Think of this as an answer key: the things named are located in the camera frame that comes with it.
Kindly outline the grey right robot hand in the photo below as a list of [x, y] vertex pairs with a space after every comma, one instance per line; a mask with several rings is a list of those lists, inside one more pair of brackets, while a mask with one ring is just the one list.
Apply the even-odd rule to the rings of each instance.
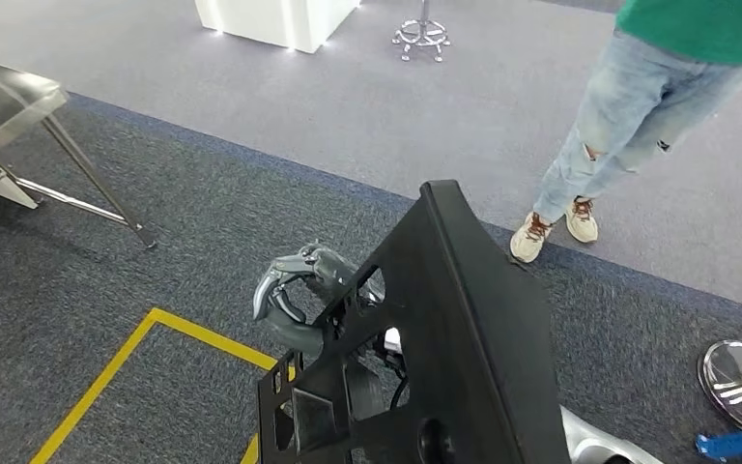
[[305, 313], [289, 299], [286, 285], [303, 281], [324, 305], [338, 297], [357, 271], [357, 265], [319, 242], [292, 255], [272, 259], [252, 297], [252, 319], [265, 322], [275, 338], [290, 349], [318, 355], [323, 331], [306, 322]]

